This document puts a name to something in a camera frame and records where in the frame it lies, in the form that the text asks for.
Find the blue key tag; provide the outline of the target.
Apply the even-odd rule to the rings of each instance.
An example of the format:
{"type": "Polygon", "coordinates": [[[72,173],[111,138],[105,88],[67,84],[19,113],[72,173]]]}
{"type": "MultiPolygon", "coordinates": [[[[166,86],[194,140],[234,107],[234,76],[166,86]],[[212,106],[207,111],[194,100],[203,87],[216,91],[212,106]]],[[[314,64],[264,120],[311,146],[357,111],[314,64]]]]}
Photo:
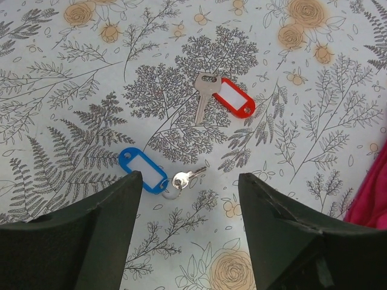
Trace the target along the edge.
{"type": "Polygon", "coordinates": [[[177,199],[191,180],[201,175],[207,167],[196,170],[180,171],[172,176],[167,173],[145,153],[136,147],[128,147],[119,153],[118,162],[126,173],[138,171],[142,175],[143,189],[154,195],[161,194],[165,199],[177,199]]]}

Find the floral table mat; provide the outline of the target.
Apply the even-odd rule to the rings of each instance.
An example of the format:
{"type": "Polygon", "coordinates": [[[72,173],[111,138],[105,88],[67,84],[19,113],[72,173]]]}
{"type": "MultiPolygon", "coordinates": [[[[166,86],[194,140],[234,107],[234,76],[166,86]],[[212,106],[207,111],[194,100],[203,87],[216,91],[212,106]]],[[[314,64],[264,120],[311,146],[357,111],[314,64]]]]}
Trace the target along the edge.
{"type": "Polygon", "coordinates": [[[1,2],[2,224],[111,185],[127,147],[207,167],[143,193],[120,289],[257,289],[239,174],[341,220],[385,140],[385,1],[1,2]],[[199,73],[254,113],[197,126],[199,73]]]}

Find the red key tag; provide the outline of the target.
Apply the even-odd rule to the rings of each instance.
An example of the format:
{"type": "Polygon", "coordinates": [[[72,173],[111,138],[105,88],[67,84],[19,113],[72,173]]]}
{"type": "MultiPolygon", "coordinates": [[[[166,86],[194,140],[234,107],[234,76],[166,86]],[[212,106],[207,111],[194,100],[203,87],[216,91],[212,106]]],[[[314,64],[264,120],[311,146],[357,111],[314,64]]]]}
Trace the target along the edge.
{"type": "Polygon", "coordinates": [[[237,118],[248,118],[256,109],[255,101],[230,79],[200,72],[194,88],[200,96],[195,116],[197,126],[203,122],[205,108],[213,98],[237,118]]]}

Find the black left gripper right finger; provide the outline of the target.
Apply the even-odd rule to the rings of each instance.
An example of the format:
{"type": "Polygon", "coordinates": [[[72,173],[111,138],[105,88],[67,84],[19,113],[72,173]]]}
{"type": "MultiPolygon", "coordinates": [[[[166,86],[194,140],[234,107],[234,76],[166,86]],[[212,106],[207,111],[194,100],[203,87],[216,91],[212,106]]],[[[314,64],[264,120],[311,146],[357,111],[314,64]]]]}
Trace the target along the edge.
{"type": "Polygon", "coordinates": [[[322,214],[251,173],[238,193],[258,289],[386,288],[386,231],[322,214]]]}

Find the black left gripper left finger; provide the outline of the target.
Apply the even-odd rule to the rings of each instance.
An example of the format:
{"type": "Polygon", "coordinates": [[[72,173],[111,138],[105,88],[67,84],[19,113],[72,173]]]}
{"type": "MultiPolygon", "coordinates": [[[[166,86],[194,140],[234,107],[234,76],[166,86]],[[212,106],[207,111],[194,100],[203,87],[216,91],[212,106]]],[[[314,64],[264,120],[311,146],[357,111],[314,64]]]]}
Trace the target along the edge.
{"type": "Polygon", "coordinates": [[[142,185],[134,171],[63,209],[1,225],[1,288],[119,289],[142,185]]]}

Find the red cloth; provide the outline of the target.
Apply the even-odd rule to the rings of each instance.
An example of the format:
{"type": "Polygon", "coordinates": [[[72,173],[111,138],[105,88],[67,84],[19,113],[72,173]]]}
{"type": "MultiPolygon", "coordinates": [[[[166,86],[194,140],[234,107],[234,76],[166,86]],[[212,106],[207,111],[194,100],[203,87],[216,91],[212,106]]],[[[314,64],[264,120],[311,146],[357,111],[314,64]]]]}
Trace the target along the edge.
{"type": "Polygon", "coordinates": [[[386,229],[386,145],[363,180],[344,221],[386,229]]]}

